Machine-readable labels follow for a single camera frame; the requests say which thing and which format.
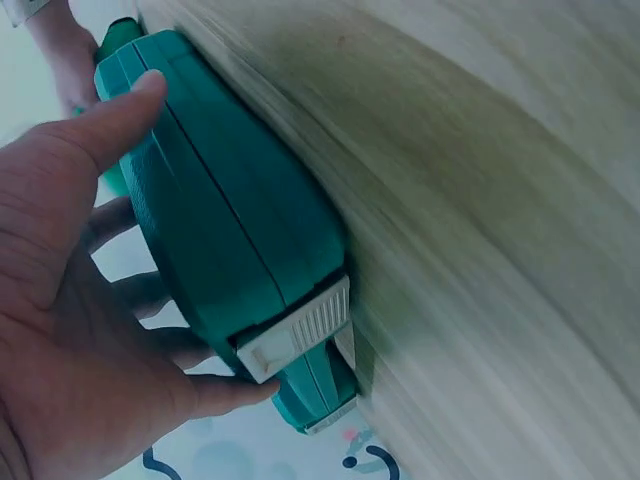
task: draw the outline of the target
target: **wooden board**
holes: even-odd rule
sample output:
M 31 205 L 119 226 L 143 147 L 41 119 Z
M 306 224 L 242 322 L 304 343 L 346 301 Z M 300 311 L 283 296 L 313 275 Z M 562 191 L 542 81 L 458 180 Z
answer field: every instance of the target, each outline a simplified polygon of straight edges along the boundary
M 142 0 L 351 232 L 362 408 L 415 479 L 640 477 L 640 5 Z

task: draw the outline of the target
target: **hand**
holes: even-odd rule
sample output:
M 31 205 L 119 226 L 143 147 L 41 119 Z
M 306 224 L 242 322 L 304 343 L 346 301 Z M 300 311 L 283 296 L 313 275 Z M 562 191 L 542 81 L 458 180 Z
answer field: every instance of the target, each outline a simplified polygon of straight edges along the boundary
M 64 114 L 98 102 L 93 83 L 98 44 L 75 21 L 67 0 L 51 0 L 26 25 L 51 67 Z
M 92 214 L 98 176 L 143 138 L 165 95 L 150 73 L 132 93 L 0 150 L 0 464 L 19 445 L 32 479 L 101 478 L 183 422 L 277 389 L 186 375 L 176 363 L 208 349 L 187 329 L 136 320 L 162 304 L 157 278 L 109 284 L 90 257 L 134 224 L 122 199 Z M 4 448 L 3 420 L 16 442 Z

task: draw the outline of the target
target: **finger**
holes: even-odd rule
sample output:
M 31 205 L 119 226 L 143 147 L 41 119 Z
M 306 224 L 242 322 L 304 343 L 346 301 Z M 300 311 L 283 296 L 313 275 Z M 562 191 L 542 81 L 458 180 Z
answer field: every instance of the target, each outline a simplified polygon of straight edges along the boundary
M 224 415 L 236 408 L 254 405 L 274 395 L 280 388 L 277 380 L 256 385 L 236 377 L 189 375 L 198 402 L 191 418 Z
M 93 210 L 83 234 L 83 241 L 94 253 L 109 240 L 135 227 L 136 216 L 129 197 L 118 197 Z
M 215 355 L 213 349 L 189 328 L 166 327 L 148 330 L 151 341 L 173 363 L 188 370 Z
M 166 94 L 164 77 L 150 70 L 140 77 L 130 93 L 98 103 L 75 118 L 40 125 L 34 131 L 74 146 L 79 157 L 76 161 L 92 163 L 101 174 L 151 130 Z
M 157 315 L 171 300 L 158 272 L 141 273 L 111 285 L 138 320 Z

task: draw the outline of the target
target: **green tool body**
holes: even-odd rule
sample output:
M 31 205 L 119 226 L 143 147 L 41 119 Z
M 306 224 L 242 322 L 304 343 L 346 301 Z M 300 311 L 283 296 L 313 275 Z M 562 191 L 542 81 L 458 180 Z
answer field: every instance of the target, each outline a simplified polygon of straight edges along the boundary
M 192 329 L 237 375 L 277 376 L 283 418 L 314 433 L 356 394 L 331 342 L 349 321 L 339 218 L 185 37 L 123 38 L 102 52 L 100 98 L 128 92 L 150 69 L 169 85 L 153 132 L 120 163 L 158 269 Z

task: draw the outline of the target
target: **white floor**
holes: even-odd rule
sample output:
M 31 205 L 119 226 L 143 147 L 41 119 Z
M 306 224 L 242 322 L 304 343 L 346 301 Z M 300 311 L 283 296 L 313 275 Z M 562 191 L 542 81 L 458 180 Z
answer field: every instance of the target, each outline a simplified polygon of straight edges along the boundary
M 101 40 L 112 20 L 134 12 L 133 0 L 76 0 L 74 11 L 83 25 Z M 46 65 L 23 29 L 12 29 L 0 15 L 0 144 L 28 127 L 59 118 L 59 108 Z M 99 203 L 110 198 L 101 186 Z M 139 229 L 124 234 L 95 255 L 104 275 L 116 280 L 155 269 Z M 170 304 L 147 326 L 183 323 Z M 215 361 L 202 367 L 224 371 Z M 270 402 L 246 408 L 222 418 L 190 422 L 154 447 L 154 456 L 178 473 L 182 480 L 397 480 L 385 462 L 367 453 L 367 446 L 379 445 L 357 411 L 315 437 L 294 432 Z M 357 459 L 352 468 L 343 459 Z M 168 479 L 171 473 L 144 469 L 138 458 L 111 480 Z

